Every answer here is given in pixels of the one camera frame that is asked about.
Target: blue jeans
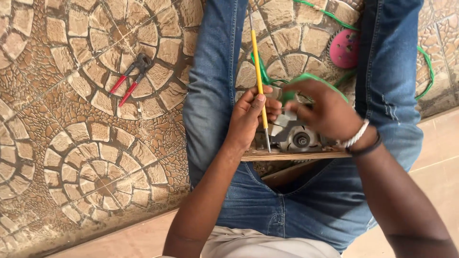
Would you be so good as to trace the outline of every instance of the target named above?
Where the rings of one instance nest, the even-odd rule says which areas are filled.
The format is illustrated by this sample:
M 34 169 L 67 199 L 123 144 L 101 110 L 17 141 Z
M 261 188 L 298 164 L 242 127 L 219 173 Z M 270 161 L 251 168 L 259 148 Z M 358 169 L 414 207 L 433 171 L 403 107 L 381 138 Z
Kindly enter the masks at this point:
M 199 183 L 228 131 L 246 6 L 247 0 L 206 3 L 183 110 L 192 186 Z M 406 171 L 418 157 L 423 138 L 414 109 L 421 6 L 422 0 L 366 1 L 355 89 L 356 111 L 378 128 L 386 148 Z M 270 189 L 252 163 L 241 162 L 217 225 L 320 240 L 339 252 L 377 225 L 350 158 L 321 160 L 289 187 L 287 194 Z

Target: knee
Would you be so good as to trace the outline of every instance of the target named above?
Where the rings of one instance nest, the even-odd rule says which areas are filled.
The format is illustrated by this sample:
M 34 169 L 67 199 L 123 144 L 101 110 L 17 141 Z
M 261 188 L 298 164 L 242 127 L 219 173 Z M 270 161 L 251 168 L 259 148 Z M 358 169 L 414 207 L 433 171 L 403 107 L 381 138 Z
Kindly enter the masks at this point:
M 415 124 L 388 124 L 378 129 L 384 145 L 397 162 L 409 171 L 418 158 L 424 133 Z

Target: beige floor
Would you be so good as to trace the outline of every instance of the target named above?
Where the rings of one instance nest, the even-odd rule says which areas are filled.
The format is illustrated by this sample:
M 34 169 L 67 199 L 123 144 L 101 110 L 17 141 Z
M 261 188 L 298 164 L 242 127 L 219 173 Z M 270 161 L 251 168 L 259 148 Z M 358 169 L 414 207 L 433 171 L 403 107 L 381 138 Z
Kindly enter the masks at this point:
M 314 0 L 353 23 L 363 0 Z M 292 0 L 250 0 L 272 77 L 333 83 L 326 46 L 340 27 Z M 177 207 L 189 190 L 182 120 L 205 0 L 0 0 L 0 257 L 41 256 Z M 425 0 L 419 45 L 436 82 L 424 117 L 458 104 L 459 0 Z M 255 84 L 246 18 L 235 87 Z M 140 53 L 153 61 L 121 108 Z M 424 58 L 416 86 L 429 81 Z M 344 85 L 352 96 L 352 83 Z
M 459 109 L 422 122 L 423 149 L 410 171 L 440 213 L 454 242 L 459 246 Z M 160 255 L 175 212 L 114 232 L 97 240 L 63 251 L 50 258 L 151 258 Z M 363 234 L 344 252 L 343 257 L 395 257 L 380 227 Z

